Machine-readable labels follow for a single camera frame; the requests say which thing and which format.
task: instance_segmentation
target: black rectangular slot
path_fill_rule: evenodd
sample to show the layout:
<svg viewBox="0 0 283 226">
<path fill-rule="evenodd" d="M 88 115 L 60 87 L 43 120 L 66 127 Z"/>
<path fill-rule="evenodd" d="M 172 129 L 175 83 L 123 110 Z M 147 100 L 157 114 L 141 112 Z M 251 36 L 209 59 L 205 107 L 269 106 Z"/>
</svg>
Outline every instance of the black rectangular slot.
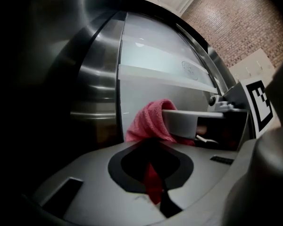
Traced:
<svg viewBox="0 0 283 226">
<path fill-rule="evenodd" d="M 83 181 L 70 178 L 44 205 L 48 213 L 63 218 L 70 203 L 82 186 Z"/>
<path fill-rule="evenodd" d="M 218 143 L 195 140 L 195 145 L 208 149 L 236 151 L 247 123 L 247 115 L 246 112 L 226 112 L 224 118 L 198 117 L 197 126 L 207 127 L 206 133 L 200 136 Z"/>
<path fill-rule="evenodd" d="M 221 157 L 221 156 L 213 156 L 210 160 L 216 161 L 216 162 L 219 162 L 219 163 L 223 163 L 223 164 L 227 164 L 227 165 L 231 165 L 234 161 L 234 159 L 225 158 L 225 157 Z"/>
</svg>

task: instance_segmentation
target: stainless steel panel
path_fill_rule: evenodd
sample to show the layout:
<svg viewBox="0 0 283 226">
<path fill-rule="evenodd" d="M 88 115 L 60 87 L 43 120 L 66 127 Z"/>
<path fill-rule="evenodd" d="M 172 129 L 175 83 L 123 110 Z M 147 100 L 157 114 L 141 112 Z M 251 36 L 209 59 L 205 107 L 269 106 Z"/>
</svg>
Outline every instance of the stainless steel panel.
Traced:
<svg viewBox="0 0 283 226">
<path fill-rule="evenodd" d="M 122 0 L 17 0 L 13 22 L 9 138 L 21 146 L 13 166 L 27 195 L 48 176 L 92 150 L 79 142 L 70 109 L 78 71 Z"/>
<path fill-rule="evenodd" d="M 108 173 L 108 162 L 127 142 L 84 154 L 47 179 L 33 199 L 43 205 L 69 177 L 83 181 L 64 219 L 79 225 L 143 226 L 165 219 L 146 194 L 127 193 Z"/>
<path fill-rule="evenodd" d="M 117 114 L 117 68 L 125 12 L 118 12 L 92 43 L 76 79 L 71 106 L 72 130 L 92 150 L 123 142 Z"/>
</svg>

